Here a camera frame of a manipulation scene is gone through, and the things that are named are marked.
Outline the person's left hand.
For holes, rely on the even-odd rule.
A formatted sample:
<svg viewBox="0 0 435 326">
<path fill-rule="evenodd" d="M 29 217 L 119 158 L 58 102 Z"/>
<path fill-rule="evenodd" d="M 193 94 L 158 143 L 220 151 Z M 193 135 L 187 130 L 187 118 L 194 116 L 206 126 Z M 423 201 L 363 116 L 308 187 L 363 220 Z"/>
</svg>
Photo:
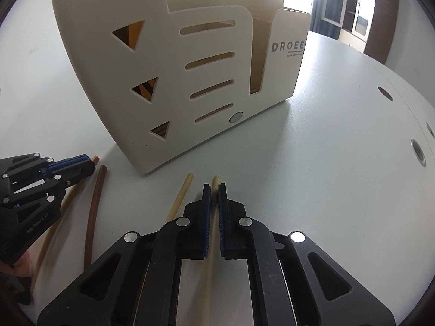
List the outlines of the person's left hand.
<svg viewBox="0 0 435 326">
<path fill-rule="evenodd" d="M 32 276 L 32 261 L 29 251 L 26 251 L 14 264 L 8 265 L 0 262 L 0 272 L 13 277 L 31 277 Z"/>
</svg>

